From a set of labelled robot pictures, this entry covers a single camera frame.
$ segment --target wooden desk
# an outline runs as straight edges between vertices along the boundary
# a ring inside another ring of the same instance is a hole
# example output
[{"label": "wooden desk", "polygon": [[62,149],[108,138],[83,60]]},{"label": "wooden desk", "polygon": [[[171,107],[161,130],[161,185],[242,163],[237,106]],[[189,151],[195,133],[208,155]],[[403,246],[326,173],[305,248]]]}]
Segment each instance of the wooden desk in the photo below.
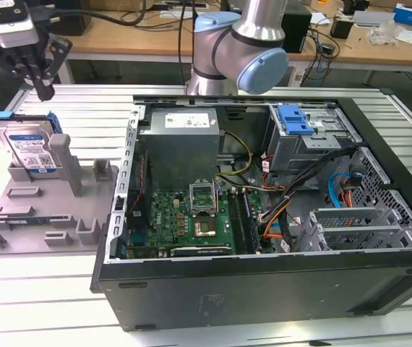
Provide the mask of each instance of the wooden desk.
[{"label": "wooden desk", "polygon": [[[312,8],[333,17],[341,6],[336,0],[327,4],[313,1]],[[371,11],[392,11],[380,7],[371,7]],[[104,12],[112,17],[120,13]],[[159,18],[157,12],[149,12],[147,20],[140,25],[157,25],[172,22],[174,18]],[[181,41],[181,59],[189,63],[192,60],[192,21],[186,20]],[[329,35],[331,25],[319,25],[321,33]],[[399,42],[397,45],[373,46],[369,43],[368,28],[353,27],[347,40],[336,40],[340,45],[340,54],[332,63],[334,69],[364,69],[412,72],[412,45]],[[73,42],[73,49],[68,59],[109,60],[109,61],[156,61],[177,62],[178,31],[146,31],[136,27],[122,27],[110,22],[93,19],[86,33],[80,37],[68,37]],[[300,54],[289,54],[293,74],[290,86],[299,86],[305,71],[315,55],[315,45],[307,40]],[[72,75],[66,64],[59,72],[61,81],[72,83]]]}]

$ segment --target ram slot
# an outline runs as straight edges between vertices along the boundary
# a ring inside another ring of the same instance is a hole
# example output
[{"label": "ram slot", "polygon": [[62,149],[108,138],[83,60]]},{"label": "ram slot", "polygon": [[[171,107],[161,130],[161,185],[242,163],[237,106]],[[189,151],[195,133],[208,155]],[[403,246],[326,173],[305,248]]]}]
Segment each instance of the ram slot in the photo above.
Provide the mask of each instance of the ram slot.
[{"label": "ram slot", "polygon": [[259,239],[257,235],[256,224],[252,217],[251,205],[247,193],[239,193],[238,201],[240,205],[241,220],[244,225],[244,233],[247,238],[251,238],[253,250],[256,252],[259,249]]}]

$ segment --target chip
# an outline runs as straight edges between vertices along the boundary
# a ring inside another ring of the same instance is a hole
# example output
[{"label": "chip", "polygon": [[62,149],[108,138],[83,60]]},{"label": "chip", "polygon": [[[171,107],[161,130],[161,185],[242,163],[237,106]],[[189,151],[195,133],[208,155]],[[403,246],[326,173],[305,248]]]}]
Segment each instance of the chip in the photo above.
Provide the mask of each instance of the chip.
[{"label": "chip", "polygon": [[195,237],[214,237],[218,235],[214,217],[193,218],[193,224]]}]

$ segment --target hard drive label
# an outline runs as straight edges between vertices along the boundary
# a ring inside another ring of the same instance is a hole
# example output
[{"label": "hard drive label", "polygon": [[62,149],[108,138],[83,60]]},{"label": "hard drive label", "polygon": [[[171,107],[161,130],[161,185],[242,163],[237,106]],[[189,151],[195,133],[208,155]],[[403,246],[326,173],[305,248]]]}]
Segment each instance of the hard drive label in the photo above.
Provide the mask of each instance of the hard drive label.
[{"label": "hard drive label", "polygon": [[9,140],[26,169],[40,174],[55,171],[51,154],[43,148],[46,141],[42,135],[9,135]]}]

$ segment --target blue cable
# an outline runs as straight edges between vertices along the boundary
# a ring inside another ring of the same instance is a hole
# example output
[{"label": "blue cable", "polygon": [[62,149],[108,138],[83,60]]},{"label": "blue cable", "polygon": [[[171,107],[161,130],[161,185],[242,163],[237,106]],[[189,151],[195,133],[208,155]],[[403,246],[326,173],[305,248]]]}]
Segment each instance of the blue cable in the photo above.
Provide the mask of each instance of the blue cable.
[{"label": "blue cable", "polygon": [[335,182],[335,178],[338,176],[344,176],[347,177],[348,179],[351,177],[351,175],[349,175],[348,173],[334,173],[333,175],[331,175],[331,177],[328,179],[328,193],[330,194],[330,199],[333,202],[334,206],[336,208],[340,208],[341,204],[339,203],[338,197],[336,196],[335,193],[335,187],[334,187],[334,182]]}]

